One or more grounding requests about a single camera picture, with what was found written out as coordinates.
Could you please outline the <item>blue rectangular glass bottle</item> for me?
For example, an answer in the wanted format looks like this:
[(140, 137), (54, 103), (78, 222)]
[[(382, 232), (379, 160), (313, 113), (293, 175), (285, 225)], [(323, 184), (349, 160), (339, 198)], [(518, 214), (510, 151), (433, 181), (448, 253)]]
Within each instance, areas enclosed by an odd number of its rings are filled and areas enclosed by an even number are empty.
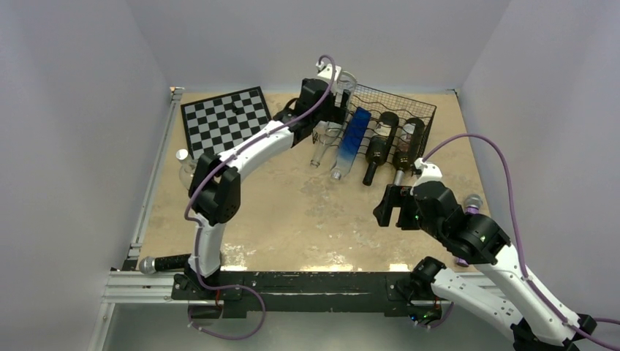
[(331, 170), (332, 179), (340, 181), (349, 174), (370, 120), (369, 111), (362, 107), (356, 108), (340, 142), (336, 162)]

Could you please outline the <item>dark green wine bottle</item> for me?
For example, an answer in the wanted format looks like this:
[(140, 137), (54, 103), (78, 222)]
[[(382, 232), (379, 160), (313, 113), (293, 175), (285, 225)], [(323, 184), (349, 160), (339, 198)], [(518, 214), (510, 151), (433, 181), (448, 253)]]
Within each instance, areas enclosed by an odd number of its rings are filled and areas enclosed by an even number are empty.
[(384, 112), (379, 116), (366, 150), (368, 167), (363, 177), (363, 185), (371, 186), (377, 168), (386, 163), (398, 124), (399, 118), (393, 112)]

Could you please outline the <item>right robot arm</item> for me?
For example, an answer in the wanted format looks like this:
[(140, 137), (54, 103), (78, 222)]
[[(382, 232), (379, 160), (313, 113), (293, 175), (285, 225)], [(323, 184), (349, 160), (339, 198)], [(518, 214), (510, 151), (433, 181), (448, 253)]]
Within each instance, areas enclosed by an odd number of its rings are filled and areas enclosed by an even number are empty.
[(389, 226), (394, 208), (400, 210), (397, 227), (428, 233), (504, 294), (466, 283), (441, 261), (425, 257), (409, 278), (394, 284), (407, 301), (437, 297), (456, 303), (494, 326), (515, 350), (576, 350), (576, 341), (594, 332), (593, 317), (568, 309), (544, 287), (532, 287), (537, 279), (521, 271), (518, 251), (503, 229), (486, 215), (465, 212), (443, 183), (387, 185), (373, 211), (379, 226)]

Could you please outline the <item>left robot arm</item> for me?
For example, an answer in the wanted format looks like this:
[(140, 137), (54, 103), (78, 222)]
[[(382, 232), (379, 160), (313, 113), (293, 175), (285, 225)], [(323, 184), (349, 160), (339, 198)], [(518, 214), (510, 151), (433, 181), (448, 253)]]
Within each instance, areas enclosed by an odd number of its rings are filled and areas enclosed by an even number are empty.
[(311, 136), (320, 122), (341, 123), (345, 106), (336, 97), (337, 81), (304, 78), (300, 93), (272, 116), (260, 88), (249, 88), (185, 105), (189, 148), (178, 151), (188, 203), (184, 219), (195, 234), (185, 275), (201, 299), (220, 289), (217, 276), (227, 223), (241, 207), (241, 186), (260, 166)]

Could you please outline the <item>black white chessboard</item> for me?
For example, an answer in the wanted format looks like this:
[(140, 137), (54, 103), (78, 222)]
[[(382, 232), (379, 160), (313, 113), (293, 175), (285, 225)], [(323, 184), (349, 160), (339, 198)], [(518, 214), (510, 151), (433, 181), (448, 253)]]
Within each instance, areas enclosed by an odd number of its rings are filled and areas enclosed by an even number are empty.
[(181, 106), (189, 155), (219, 154), (260, 132), (271, 114), (259, 86)]

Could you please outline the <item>purple glitter microphone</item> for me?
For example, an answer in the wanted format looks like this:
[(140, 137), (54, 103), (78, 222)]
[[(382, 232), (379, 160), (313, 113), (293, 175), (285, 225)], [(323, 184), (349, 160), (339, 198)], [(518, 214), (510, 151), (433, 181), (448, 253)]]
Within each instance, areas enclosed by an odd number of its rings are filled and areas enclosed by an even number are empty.
[[(464, 210), (469, 214), (478, 214), (480, 209), (483, 207), (483, 199), (481, 196), (477, 194), (467, 195), (464, 200)], [(467, 268), (469, 266), (468, 262), (461, 258), (455, 259), (456, 265), (460, 267)]]

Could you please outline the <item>clear glass bottle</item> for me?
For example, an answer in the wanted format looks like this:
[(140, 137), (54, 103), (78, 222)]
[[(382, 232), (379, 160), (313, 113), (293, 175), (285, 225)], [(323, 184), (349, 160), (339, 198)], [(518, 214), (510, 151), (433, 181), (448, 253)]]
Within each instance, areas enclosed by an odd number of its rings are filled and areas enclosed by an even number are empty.
[(313, 131), (313, 144), (316, 146), (310, 161), (312, 167), (319, 167), (327, 149), (341, 134), (342, 125), (336, 122), (320, 121)]

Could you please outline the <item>round clear bottle silver cap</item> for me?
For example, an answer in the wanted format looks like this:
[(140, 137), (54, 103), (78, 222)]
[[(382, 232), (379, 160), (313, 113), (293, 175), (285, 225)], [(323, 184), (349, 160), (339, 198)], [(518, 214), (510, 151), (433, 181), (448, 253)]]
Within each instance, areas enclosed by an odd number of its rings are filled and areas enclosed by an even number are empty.
[(349, 89), (351, 93), (353, 93), (357, 88), (357, 85), (357, 78), (352, 73), (342, 70), (336, 87), (336, 93), (342, 91), (343, 89)]

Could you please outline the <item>black wire wine rack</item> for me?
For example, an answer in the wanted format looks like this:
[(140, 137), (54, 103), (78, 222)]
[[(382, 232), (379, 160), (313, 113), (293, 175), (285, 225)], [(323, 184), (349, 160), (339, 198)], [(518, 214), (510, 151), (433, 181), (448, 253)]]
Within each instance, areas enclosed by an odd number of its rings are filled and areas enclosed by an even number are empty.
[(343, 178), (360, 155), (369, 170), (389, 163), (398, 173), (420, 171), (415, 160), (425, 149), (436, 106), (352, 79), (336, 86), (336, 122), (320, 122), (313, 133), (317, 145), (310, 165), (318, 167), (331, 146), (337, 147), (333, 176)]

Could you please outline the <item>clear round flask bottle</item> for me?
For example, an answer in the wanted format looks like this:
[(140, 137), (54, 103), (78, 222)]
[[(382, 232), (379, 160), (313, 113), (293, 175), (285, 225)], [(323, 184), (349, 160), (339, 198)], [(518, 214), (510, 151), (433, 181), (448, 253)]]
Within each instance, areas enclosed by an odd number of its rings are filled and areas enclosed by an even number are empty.
[(181, 165), (179, 169), (180, 181), (185, 189), (189, 190), (193, 182), (197, 160), (193, 159), (188, 150), (184, 148), (177, 150), (175, 157)]

